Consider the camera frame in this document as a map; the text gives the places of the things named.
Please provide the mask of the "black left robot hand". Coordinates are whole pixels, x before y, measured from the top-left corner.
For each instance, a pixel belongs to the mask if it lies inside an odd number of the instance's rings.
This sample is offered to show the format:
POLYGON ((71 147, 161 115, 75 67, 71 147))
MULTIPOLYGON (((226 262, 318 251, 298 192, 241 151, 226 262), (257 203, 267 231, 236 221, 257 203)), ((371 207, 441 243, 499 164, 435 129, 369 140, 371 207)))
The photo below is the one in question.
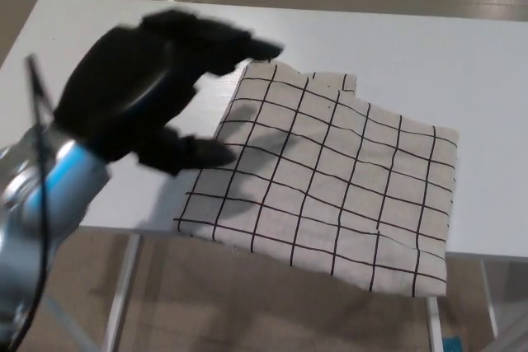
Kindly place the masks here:
POLYGON ((224 21, 168 9, 137 26, 116 26, 83 56, 65 84, 54 123, 104 162, 134 154, 171 176, 236 159, 224 143, 182 136, 169 126, 205 74, 232 73, 244 60, 267 61, 283 48, 224 21))

